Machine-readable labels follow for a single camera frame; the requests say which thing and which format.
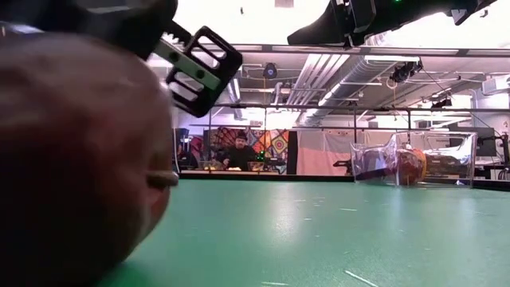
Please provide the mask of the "red and yellow apple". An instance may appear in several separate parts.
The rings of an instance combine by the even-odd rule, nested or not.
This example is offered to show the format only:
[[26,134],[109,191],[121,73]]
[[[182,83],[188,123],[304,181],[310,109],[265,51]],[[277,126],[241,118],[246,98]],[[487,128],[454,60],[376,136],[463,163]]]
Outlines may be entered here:
[[419,182],[426,177],[427,168],[426,154],[423,152],[423,150],[420,149],[413,149],[412,152],[418,158],[418,177],[416,181]]

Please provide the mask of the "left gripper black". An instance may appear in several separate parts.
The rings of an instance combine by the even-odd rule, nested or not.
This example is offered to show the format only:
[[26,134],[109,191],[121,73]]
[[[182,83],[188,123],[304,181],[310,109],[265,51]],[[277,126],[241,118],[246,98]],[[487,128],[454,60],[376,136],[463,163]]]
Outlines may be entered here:
[[[0,21],[46,31],[87,34],[147,60],[171,34],[178,0],[149,0],[139,7],[95,12],[77,0],[0,0]],[[165,57],[168,44],[159,56]]]

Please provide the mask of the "pink white hanging cloth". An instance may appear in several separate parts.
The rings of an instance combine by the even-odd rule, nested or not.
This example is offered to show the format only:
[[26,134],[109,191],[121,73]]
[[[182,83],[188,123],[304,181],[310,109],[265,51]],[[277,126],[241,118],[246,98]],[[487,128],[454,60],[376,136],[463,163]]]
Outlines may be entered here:
[[392,133],[385,131],[315,130],[297,132],[298,175],[345,176],[346,167],[334,167],[337,161],[351,159],[351,143],[367,146],[386,144]]

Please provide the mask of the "colourful patterned cloth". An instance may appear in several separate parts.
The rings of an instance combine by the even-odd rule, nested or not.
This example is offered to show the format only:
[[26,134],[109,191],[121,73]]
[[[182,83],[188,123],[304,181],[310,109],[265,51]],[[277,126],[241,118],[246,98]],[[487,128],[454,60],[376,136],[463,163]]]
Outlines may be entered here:
[[265,152],[266,157],[278,158],[282,166],[276,166],[281,174],[287,173],[288,160],[288,130],[263,130],[250,128],[219,127],[205,130],[202,141],[202,159],[206,160],[219,155],[220,150],[234,145],[235,137],[240,132],[247,135],[247,144],[258,153]]

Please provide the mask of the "black clamp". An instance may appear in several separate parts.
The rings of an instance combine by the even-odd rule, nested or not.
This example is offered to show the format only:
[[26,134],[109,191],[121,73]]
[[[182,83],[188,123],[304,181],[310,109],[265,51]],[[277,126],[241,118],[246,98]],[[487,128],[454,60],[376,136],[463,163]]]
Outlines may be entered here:
[[352,175],[352,165],[351,160],[338,160],[333,164],[334,167],[345,167],[346,175]]

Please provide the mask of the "person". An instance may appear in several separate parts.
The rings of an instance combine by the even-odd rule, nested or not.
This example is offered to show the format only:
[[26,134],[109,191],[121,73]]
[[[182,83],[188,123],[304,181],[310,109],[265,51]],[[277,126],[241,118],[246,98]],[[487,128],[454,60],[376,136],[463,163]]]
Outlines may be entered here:
[[247,136],[244,131],[239,131],[233,146],[229,146],[220,162],[225,168],[240,168],[249,171],[249,162],[256,159],[257,153],[247,144]]

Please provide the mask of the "black computer monitor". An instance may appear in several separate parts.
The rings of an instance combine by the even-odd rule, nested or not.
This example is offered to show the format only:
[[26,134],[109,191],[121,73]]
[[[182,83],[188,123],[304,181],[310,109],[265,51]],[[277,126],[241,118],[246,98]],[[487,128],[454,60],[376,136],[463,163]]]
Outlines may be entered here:
[[450,125],[451,132],[475,132],[477,134],[476,156],[496,156],[496,141],[493,128],[458,127]]

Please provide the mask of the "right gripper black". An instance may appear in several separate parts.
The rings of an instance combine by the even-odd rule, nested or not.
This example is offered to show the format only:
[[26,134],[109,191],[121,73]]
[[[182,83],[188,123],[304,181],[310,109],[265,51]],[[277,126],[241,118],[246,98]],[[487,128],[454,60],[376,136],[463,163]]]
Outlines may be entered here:
[[289,45],[355,47],[365,42],[376,16],[375,0],[333,0],[311,24],[287,36]]

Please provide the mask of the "dark red apple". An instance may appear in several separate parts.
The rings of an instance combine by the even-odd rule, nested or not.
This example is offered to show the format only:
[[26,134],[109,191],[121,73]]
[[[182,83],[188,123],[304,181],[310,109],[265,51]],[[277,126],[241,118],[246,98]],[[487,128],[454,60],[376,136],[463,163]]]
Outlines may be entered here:
[[417,156],[410,150],[398,150],[397,174],[398,184],[412,186],[419,176],[419,161]]
[[90,37],[0,40],[0,287],[90,287],[163,216],[171,111],[136,55]]

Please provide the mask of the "clear plastic basket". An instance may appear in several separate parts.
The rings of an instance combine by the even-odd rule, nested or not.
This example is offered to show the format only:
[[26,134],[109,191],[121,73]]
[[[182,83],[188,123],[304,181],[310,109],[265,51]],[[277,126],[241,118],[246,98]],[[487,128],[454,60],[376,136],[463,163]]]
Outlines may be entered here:
[[352,175],[356,182],[375,185],[398,184],[398,150],[420,149],[426,154],[426,177],[473,181],[477,134],[474,132],[396,132],[385,144],[351,145]]

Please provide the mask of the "black horizontal rack bar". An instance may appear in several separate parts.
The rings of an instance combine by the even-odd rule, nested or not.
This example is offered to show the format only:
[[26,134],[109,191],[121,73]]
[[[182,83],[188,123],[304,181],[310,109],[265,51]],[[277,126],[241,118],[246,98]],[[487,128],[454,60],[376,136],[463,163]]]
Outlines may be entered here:
[[403,111],[403,112],[510,112],[510,108],[409,108],[409,107],[360,107],[360,106],[315,106],[315,105],[274,105],[274,104],[215,104],[215,108],[275,108],[275,109],[317,109],[317,110],[368,110],[375,112]]

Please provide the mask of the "overhead gantry beam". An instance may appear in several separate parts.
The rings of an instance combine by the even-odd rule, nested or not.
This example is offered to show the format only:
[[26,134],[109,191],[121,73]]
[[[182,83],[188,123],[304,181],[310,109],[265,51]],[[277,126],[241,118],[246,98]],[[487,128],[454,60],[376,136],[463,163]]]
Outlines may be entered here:
[[339,46],[303,46],[303,45],[242,45],[233,47],[243,53],[345,53],[350,55],[409,56],[409,57],[510,57],[510,49],[434,49],[402,48],[393,46],[366,46],[343,49]]

